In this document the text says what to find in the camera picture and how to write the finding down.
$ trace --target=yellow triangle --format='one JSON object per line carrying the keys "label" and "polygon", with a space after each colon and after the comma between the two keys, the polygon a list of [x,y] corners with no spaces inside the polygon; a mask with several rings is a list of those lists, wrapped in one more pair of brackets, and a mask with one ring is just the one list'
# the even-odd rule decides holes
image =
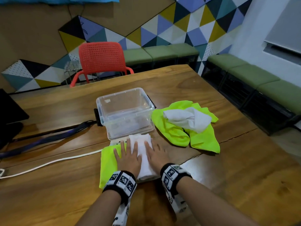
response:
{"label": "yellow triangle", "polygon": [[61,38],[64,42],[64,45],[69,52],[71,52],[73,49],[75,49],[76,47],[78,47],[79,45],[81,45],[83,42],[85,42],[85,40],[77,38],[75,36],[72,36],[70,34],[64,33],[59,31]]}
{"label": "yellow triangle", "polygon": [[126,38],[141,46],[141,27],[130,33]]}
{"label": "yellow triangle", "polygon": [[204,12],[202,15],[202,19],[201,19],[201,23],[200,23],[200,27],[208,24],[210,22],[213,22],[215,20],[214,16],[212,15],[212,13],[210,12],[210,9],[208,8],[207,5],[205,5],[204,7]]}
{"label": "yellow triangle", "polygon": [[40,79],[35,79],[35,80],[41,88],[60,85],[60,83],[54,83],[54,82],[40,80]]}
{"label": "yellow triangle", "polygon": [[175,18],[175,3],[171,4],[169,7],[164,9],[160,15],[164,17],[166,20],[169,20],[173,23],[173,19]]}
{"label": "yellow triangle", "polygon": [[175,26],[178,26],[183,31],[187,32],[188,23],[190,19],[190,14],[188,14],[186,17],[182,18],[178,22],[175,23]]}
{"label": "yellow triangle", "polygon": [[215,22],[213,26],[213,30],[211,32],[209,43],[217,40],[224,34],[226,34],[226,32],[220,27],[220,25],[217,22]]}

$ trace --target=black stand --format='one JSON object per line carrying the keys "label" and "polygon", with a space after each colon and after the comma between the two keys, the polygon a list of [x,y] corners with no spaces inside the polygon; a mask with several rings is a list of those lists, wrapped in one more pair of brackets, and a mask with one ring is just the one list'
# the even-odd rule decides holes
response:
{"label": "black stand", "polygon": [[12,124],[3,124],[0,125],[1,135],[0,135],[0,149],[2,149],[7,143],[12,141],[23,128],[21,122],[16,122]]}

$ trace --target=neon yellow cloth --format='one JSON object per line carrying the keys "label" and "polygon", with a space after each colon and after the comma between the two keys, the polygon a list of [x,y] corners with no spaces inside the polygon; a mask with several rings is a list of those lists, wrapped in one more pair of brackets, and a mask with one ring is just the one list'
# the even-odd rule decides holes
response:
{"label": "neon yellow cloth", "polygon": [[116,148],[119,157],[121,156],[121,145],[114,145],[105,147],[101,151],[100,159],[100,183],[99,188],[103,189],[108,180],[111,178],[112,174],[117,171],[117,161],[114,155],[114,148]]}
{"label": "neon yellow cloth", "polygon": [[186,147],[189,142],[191,147],[202,149],[206,151],[212,151],[215,153],[220,153],[219,144],[214,136],[214,130],[210,124],[203,132],[196,133],[195,131],[185,129],[189,136],[183,131],[183,128],[171,124],[168,119],[163,117],[163,111],[171,109],[186,109],[193,107],[196,110],[209,115],[215,123],[218,118],[211,112],[208,108],[201,108],[199,103],[193,103],[192,101],[179,101],[174,102],[170,106],[164,109],[156,109],[152,114],[152,121],[159,131],[174,145]]}

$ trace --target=table surface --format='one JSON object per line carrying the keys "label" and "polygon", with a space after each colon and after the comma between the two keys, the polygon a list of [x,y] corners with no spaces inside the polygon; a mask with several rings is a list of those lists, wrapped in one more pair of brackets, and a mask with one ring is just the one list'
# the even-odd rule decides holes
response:
{"label": "table surface", "polygon": [[[221,153],[171,145],[156,129],[151,136],[167,149],[174,163],[261,225],[301,221],[301,167],[187,65],[164,67],[72,89],[24,97],[17,103],[30,115],[16,137],[95,119],[96,98],[142,87],[157,108],[191,100],[208,107]],[[14,142],[10,150],[41,137]],[[4,159],[8,175],[109,145],[105,127],[93,125],[76,136]],[[97,153],[62,161],[25,175],[0,180],[2,225],[74,225],[100,195]],[[131,200],[127,225],[198,225],[190,211],[175,216],[160,181],[139,184]]]}

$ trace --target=white towel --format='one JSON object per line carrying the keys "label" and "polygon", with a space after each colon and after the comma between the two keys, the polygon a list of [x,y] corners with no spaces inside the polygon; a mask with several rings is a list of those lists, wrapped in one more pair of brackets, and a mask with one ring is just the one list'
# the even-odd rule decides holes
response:
{"label": "white towel", "polygon": [[137,141],[137,143],[138,143],[138,155],[142,156],[141,170],[140,170],[140,173],[139,173],[137,179],[138,180],[145,180],[145,179],[149,179],[149,178],[158,176],[154,172],[154,170],[151,168],[151,166],[148,162],[148,157],[146,155],[146,148],[145,148],[145,145],[144,145],[144,141],[147,141],[148,144],[152,147],[152,145],[151,145],[151,136],[149,134],[146,134],[146,135],[137,134],[137,135],[130,135],[129,138],[131,140],[131,150],[132,150],[132,152],[133,152],[133,149],[134,149],[134,144]]}
{"label": "white towel", "polygon": [[193,107],[185,110],[171,109],[163,112],[164,118],[176,126],[190,129],[196,133],[204,131],[211,123],[211,117],[204,114]]}

